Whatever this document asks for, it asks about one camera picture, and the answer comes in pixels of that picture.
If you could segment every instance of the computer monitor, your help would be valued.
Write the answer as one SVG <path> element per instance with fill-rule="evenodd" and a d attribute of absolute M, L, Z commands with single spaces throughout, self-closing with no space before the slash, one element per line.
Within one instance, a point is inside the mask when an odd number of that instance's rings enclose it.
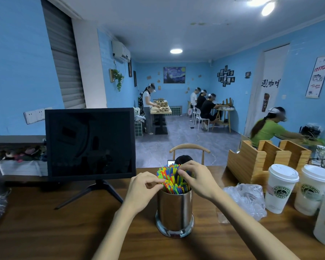
<path fill-rule="evenodd" d="M 52 109 L 45 120 L 49 180 L 136 175 L 133 108 Z"/>

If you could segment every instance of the white ceiling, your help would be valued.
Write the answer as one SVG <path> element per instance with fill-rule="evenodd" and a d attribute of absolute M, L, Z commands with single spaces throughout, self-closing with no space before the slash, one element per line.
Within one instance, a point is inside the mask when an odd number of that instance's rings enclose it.
<path fill-rule="evenodd" d="M 262 7 L 234 0 L 62 1 L 98 21 L 139 62 L 217 59 L 325 15 L 325 0 L 277 0 L 267 17 Z M 172 48 L 183 53 L 170 54 Z"/>

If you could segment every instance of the photo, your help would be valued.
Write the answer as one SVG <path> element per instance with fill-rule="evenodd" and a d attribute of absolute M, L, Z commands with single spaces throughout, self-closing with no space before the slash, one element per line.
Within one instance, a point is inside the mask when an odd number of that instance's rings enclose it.
<path fill-rule="evenodd" d="M 134 70 L 134 86 L 137 87 L 136 71 Z"/>
<path fill-rule="evenodd" d="M 164 67 L 164 84 L 185 84 L 185 67 Z"/>
<path fill-rule="evenodd" d="M 131 59 L 130 62 L 127 63 L 127 69 L 129 70 L 129 78 L 132 78 Z"/>

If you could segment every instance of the round ceiling light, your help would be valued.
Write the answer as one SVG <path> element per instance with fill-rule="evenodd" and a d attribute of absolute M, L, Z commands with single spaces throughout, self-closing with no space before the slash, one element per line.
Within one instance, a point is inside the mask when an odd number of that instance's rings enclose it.
<path fill-rule="evenodd" d="M 171 51 L 170 51 L 170 53 L 171 54 L 180 54 L 180 53 L 182 53 L 183 52 L 183 50 L 182 49 L 172 49 Z"/>
<path fill-rule="evenodd" d="M 274 7 L 275 7 L 274 2 L 266 4 L 261 11 L 262 16 L 268 16 L 270 13 L 272 13 L 272 11 L 274 10 Z"/>
<path fill-rule="evenodd" d="M 271 0 L 251 0 L 251 2 L 248 2 L 249 6 L 262 6 L 265 3 L 269 2 Z"/>

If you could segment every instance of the green shirt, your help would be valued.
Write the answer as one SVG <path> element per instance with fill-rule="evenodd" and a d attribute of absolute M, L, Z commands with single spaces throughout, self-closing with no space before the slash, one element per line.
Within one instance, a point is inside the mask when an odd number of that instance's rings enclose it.
<path fill-rule="evenodd" d="M 274 137 L 274 135 L 282 135 L 285 132 L 285 128 L 283 128 L 281 125 L 272 120 L 266 120 L 265 125 L 262 127 L 262 129 L 253 138 L 251 138 L 252 145 L 258 146 L 260 140 L 270 140 Z"/>

